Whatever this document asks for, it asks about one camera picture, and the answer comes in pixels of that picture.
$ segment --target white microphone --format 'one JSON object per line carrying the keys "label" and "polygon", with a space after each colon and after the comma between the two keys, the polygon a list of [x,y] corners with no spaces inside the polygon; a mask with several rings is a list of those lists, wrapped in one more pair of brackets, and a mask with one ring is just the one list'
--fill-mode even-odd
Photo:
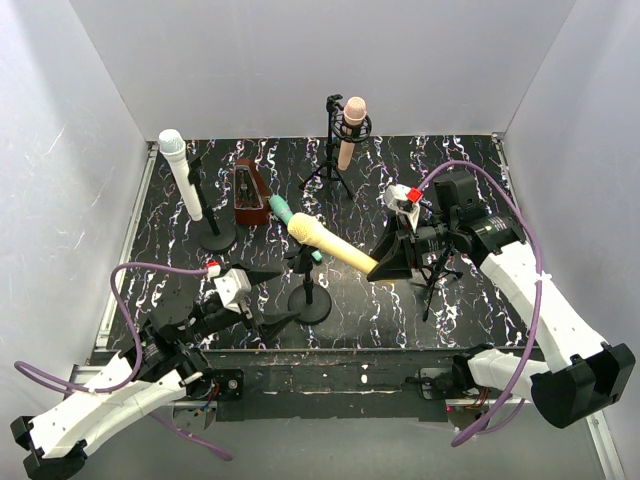
{"label": "white microphone", "polygon": [[193,221],[202,220],[202,206],[198,200],[196,188],[189,183],[189,164],[187,163],[187,145],[177,130],[163,130],[158,137],[160,153],[169,162],[176,179],[178,190]]}
{"label": "white microphone", "polygon": [[[360,97],[351,97],[344,106],[343,115],[347,125],[351,125],[352,127],[362,125],[362,122],[367,116],[367,104]],[[345,130],[347,133],[351,133],[350,128]],[[338,168],[340,170],[346,170],[349,163],[351,163],[354,148],[354,143],[344,140],[340,143],[340,155],[338,155]]]}
{"label": "white microphone", "polygon": [[311,245],[333,255],[366,275],[378,264],[369,255],[324,228],[317,218],[305,213],[295,213],[289,220],[287,228],[300,243]]}

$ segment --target red tag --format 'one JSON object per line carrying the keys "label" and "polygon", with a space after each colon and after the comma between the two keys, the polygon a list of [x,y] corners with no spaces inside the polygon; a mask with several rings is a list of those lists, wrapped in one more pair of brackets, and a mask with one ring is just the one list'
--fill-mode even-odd
{"label": "red tag", "polygon": [[409,193],[407,193],[407,198],[411,203],[417,203],[422,198],[422,192],[417,188],[412,188],[409,190]]}

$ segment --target white panel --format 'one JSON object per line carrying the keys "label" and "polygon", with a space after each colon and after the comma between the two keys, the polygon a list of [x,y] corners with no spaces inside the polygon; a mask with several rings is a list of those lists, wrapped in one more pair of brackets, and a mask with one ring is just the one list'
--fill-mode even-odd
{"label": "white panel", "polygon": [[[580,316],[640,355],[640,4],[579,0],[506,137],[507,159],[545,270]],[[627,478],[640,374],[605,410]]]}
{"label": "white panel", "polygon": [[9,423],[59,402],[13,369],[67,377],[90,354],[146,144],[66,1],[0,0],[0,464]]}
{"label": "white panel", "polygon": [[145,138],[504,131],[575,0],[71,0]]}

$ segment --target tripod stand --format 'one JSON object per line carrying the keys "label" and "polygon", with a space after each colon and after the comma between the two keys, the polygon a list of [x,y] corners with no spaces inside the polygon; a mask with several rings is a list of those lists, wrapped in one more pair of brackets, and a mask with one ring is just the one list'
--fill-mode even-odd
{"label": "tripod stand", "polygon": [[[422,315],[423,322],[426,322],[427,319],[429,318],[429,308],[431,307],[433,292],[436,288],[436,284],[438,283],[438,281],[447,277],[448,275],[454,275],[456,277],[456,280],[460,280],[460,278],[462,278],[462,272],[452,270],[450,268],[447,268],[446,266],[447,261],[449,260],[449,258],[453,256],[453,254],[454,254],[453,247],[451,245],[448,245],[442,251],[442,253],[438,257],[438,260],[436,260],[436,263],[433,266],[424,265],[422,268],[418,269],[420,271],[420,274],[424,278],[425,282],[427,282],[426,285],[424,285],[424,288],[426,288],[427,291],[429,292],[429,300],[427,301],[427,310]],[[429,275],[429,277],[425,275],[424,273],[425,269],[431,272],[431,275]]]}
{"label": "tripod stand", "polygon": [[202,191],[202,180],[200,179],[200,168],[202,167],[202,156],[197,157],[189,164],[189,183],[196,189],[198,201],[202,207],[202,215],[207,219],[210,231],[203,231],[198,234],[200,246],[211,253],[225,253],[236,243],[236,227],[233,224],[223,223],[222,226],[216,222],[213,208],[207,203],[207,199]]}
{"label": "tripod stand", "polygon": [[331,296],[322,286],[316,285],[311,277],[313,247],[302,245],[298,252],[288,252],[284,258],[289,259],[288,266],[293,273],[303,273],[302,285],[296,287],[287,302],[287,308],[298,314],[296,321],[303,325],[318,325],[324,322],[331,313]]}
{"label": "tripod stand", "polygon": [[334,156],[335,147],[338,145],[338,140],[360,143],[369,138],[371,134],[371,120],[367,116],[361,126],[352,127],[346,124],[344,115],[342,114],[343,107],[338,100],[342,99],[342,95],[330,95],[327,97],[327,114],[328,114],[328,128],[327,128],[327,143],[325,145],[326,160],[316,168],[311,175],[309,175],[304,182],[302,182],[298,188],[304,190],[307,184],[315,177],[326,178],[331,182],[340,182],[347,191],[349,200],[353,200],[353,193],[345,183],[340,170],[338,170],[338,159]]}

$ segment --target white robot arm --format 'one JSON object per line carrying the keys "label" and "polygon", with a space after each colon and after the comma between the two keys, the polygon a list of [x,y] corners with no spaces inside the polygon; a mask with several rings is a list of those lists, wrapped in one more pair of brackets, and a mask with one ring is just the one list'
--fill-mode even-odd
{"label": "white robot arm", "polygon": [[[530,326],[538,280],[531,247],[515,242],[501,250],[489,254],[480,270]],[[550,277],[542,281],[536,340],[545,361],[529,360],[512,392],[533,402],[551,424],[564,428],[620,400],[635,358],[625,344],[612,347],[593,330]],[[519,360],[513,354],[481,347],[455,361],[467,382],[470,375],[476,386],[504,390]]]}
{"label": "white robot arm", "polygon": [[188,344],[238,322],[256,329],[266,342],[295,315],[265,315],[264,322],[258,323],[245,297],[253,285],[280,272],[250,270],[239,264],[234,267],[223,269],[215,262],[207,265],[207,277],[213,280],[216,292],[203,304],[190,307],[185,318],[149,316],[138,332],[142,366],[128,384],[109,393],[95,392],[131,376],[134,347],[114,355],[84,385],[88,392],[76,391],[51,410],[36,417],[19,417],[11,424],[16,443],[30,451],[24,460],[29,478],[70,478],[84,466],[87,457],[120,430],[175,400],[206,397],[214,385],[218,401],[241,398],[242,372],[214,369],[198,348]]}
{"label": "white robot arm", "polygon": [[[411,278],[412,270],[425,269],[430,272],[428,278],[423,272],[426,287],[433,292],[444,275],[461,275],[443,268],[448,257],[459,252],[500,288],[531,327],[540,276],[522,226],[511,215],[488,211],[474,176],[467,172],[449,172],[434,177],[433,183],[439,210],[426,220],[419,218],[419,189],[402,185],[387,189],[384,200],[393,213],[371,252],[378,264],[367,279]],[[425,264],[423,256],[436,251],[442,253],[435,264]],[[545,361],[528,360],[511,393],[532,401],[547,421],[564,428],[617,402],[635,358],[625,344],[612,347],[589,327],[549,276],[543,275],[542,282],[536,341]],[[519,363],[512,354],[479,345],[454,356],[452,373],[463,391],[506,390]]]}

